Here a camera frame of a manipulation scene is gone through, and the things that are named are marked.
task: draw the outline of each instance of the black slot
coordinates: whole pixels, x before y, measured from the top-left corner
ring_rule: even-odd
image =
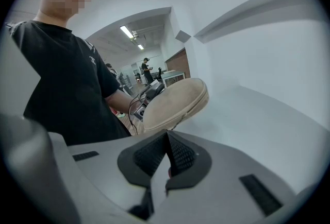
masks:
[[[254,175],[243,176],[240,177],[239,180],[253,197],[265,216],[271,215],[283,206]]]
[[[80,154],[75,154],[72,157],[76,162],[78,162],[78,161],[85,160],[85,159],[88,159],[88,158],[91,158],[91,157],[94,157],[94,156],[97,156],[97,155],[99,155],[98,152],[91,151],[91,152],[84,152],[84,153],[80,153]]]

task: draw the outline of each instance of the person wearing black cap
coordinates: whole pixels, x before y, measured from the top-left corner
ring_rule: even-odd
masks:
[[[130,136],[109,106],[128,113],[132,98],[118,90],[95,47],[66,28],[84,1],[41,0],[33,20],[9,30],[41,77],[24,116],[61,134],[67,145]]]
[[[144,76],[145,76],[145,78],[147,79],[148,84],[151,84],[151,83],[154,81],[154,79],[153,79],[153,77],[152,77],[151,74],[150,74],[150,70],[152,70],[152,68],[148,68],[148,66],[146,65],[146,63],[147,63],[148,61],[149,61],[148,58],[144,58],[141,67],[142,67],[142,69],[143,69],[143,71],[144,71]]]

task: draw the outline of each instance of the ceiling light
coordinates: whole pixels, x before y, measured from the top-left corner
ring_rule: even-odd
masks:
[[[133,37],[134,37],[134,36],[132,36],[132,34],[130,33],[130,31],[128,31],[128,29],[126,28],[125,25],[122,26],[122,27],[120,27],[120,29],[122,29],[122,31],[123,31],[125,34],[127,34],[127,36],[128,36],[129,38],[133,38]]]

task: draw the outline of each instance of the shirt sleeve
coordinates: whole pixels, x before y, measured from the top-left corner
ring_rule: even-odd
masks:
[[[95,57],[97,62],[97,78],[101,87],[102,97],[106,98],[116,92],[119,88],[119,83],[113,77],[97,50],[95,50]]]

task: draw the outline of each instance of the man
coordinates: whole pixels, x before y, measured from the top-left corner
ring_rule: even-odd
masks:
[[[142,69],[143,69],[143,71],[144,71],[144,76],[145,76],[145,78],[147,79],[148,84],[151,84],[151,83],[154,81],[154,79],[153,79],[153,77],[152,77],[151,74],[150,74],[150,70],[152,70],[152,68],[148,68],[148,66],[146,65],[146,63],[147,63],[148,61],[149,61],[148,58],[144,58],[141,67],[142,67]]]
[[[118,76],[117,71],[116,71],[115,69],[112,68],[112,65],[111,65],[111,64],[107,63],[107,64],[105,64],[105,65],[107,66],[107,68],[109,69],[109,71],[112,73],[113,77],[114,77],[114,78],[117,80],[117,82],[119,83],[119,88],[118,88],[118,89],[119,89],[120,91],[124,92],[124,91],[123,91],[123,85],[122,85],[122,84],[120,83],[120,81],[119,81],[119,76]],[[122,117],[125,117],[126,114],[125,114],[125,113],[122,113],[122,112],[117,112],[116,116],[117,116],[118,118],[122,118]]]
[[[66,28],[84,1],[41,0],[37,16],[10,31],[41,77],[24,116],[61,134],[67,145],[130,136],[109,106],[128,113],[132,98],[118,90],[95,47]]]

